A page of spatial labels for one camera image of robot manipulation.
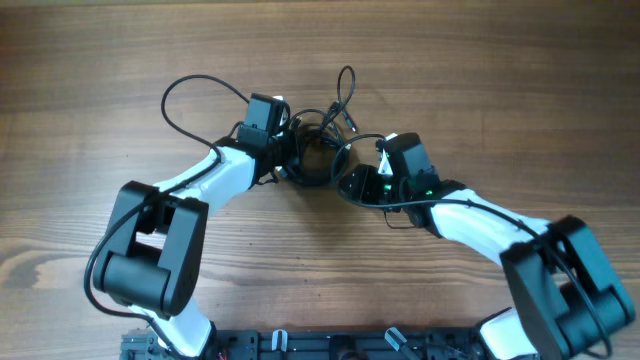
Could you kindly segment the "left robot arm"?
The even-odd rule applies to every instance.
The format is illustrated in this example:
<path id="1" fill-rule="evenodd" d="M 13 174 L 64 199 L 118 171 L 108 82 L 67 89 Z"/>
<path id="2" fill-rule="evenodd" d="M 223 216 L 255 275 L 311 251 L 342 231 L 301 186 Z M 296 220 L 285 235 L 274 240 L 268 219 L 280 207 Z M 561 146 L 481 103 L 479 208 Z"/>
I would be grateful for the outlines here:
<path id="1" fill-rule="evenodd" d="M 203 160 L 170 180 L 125 184 L 88 261 L 87 298 L 95 303 L 93 293 L 103 292 L 124 306 L 122 316 L 145 321 L 160 356 L 218 358 L 215 325 L 193 297 L 207 220 L 295 154 L 290 135 L 223 137 Z"/>

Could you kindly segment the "black cable round plug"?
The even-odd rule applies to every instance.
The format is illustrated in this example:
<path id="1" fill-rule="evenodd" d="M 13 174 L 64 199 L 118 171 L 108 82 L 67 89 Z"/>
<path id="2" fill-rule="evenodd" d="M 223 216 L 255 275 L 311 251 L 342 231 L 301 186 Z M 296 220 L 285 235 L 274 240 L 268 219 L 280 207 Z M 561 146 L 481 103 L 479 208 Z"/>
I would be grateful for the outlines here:
<path id="1" fill-rule="evenodd" d="M 335 173 L 349 162 L 349 150 L 340 126 L 335 123 L 336 110 L 305 109 L 294 114 L 289 130 L 300 141 L 300 171 L 285 173 L 302 187 L 323 187 L 333 182 Z"/>

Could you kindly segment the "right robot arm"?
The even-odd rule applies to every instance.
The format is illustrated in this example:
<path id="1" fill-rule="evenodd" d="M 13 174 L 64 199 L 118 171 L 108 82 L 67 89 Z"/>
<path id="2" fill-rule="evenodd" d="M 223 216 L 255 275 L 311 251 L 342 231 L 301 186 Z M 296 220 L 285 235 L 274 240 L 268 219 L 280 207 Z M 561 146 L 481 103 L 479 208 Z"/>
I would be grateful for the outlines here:
<path id="1" fill-rule="evenodd" d="M 556 222 L 519 215 L 453 180 L 360 165 L 338 182 L 354 205 L 404 211 L 411 223 L 462 243 L 499 265 L 513 308 L 480 327 L 496 359 L 570 359 L 632 323 L 635 308 L 590 228 L 579 218 Z"/>

